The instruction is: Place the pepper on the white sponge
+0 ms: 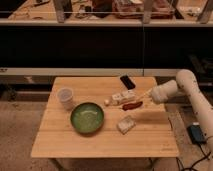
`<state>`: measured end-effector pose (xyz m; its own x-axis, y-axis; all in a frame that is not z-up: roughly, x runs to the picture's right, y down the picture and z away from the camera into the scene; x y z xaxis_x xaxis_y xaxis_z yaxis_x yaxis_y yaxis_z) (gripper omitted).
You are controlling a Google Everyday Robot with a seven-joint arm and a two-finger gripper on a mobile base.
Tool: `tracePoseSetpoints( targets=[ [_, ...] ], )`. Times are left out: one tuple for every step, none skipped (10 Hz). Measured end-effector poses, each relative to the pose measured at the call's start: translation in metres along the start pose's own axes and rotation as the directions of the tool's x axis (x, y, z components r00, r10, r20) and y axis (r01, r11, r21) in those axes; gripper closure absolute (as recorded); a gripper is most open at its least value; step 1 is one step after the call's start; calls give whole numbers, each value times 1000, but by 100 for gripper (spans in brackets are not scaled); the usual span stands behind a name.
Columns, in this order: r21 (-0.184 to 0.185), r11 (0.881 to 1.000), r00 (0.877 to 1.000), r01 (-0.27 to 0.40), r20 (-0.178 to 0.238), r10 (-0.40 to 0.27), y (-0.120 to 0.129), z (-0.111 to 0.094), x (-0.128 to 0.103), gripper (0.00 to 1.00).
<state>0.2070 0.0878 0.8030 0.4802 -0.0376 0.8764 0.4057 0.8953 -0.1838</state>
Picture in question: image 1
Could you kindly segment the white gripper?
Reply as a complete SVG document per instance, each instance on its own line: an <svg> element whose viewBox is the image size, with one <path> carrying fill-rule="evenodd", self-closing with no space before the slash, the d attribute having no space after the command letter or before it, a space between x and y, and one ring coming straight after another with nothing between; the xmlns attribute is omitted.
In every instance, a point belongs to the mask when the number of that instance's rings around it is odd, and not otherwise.
<svg viewBox="0 0 213 171"><path fill-rule="evenodd" d="M169 98L173 97L177 93L177 83L175 80L170 80L164 84L155 86L142 95L137 97L136 102L142 100L144 97L151 97L154 103L164 103Z"/></svg>

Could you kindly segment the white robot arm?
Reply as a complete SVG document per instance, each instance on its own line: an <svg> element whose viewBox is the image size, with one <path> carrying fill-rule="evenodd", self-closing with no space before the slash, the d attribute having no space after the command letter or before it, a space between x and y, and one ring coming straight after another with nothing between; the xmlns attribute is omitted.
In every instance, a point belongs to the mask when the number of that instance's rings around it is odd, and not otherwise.
<svg viewBox="0 0 213 171"><path fill-rule="evenodd" d="M213 106L201 92L192 71L187 69L178 71L175 80L150 88L140 96L140 99L150 97L155 104L161 104L179 92L188 97L208 148L213 153Z"/></svg>

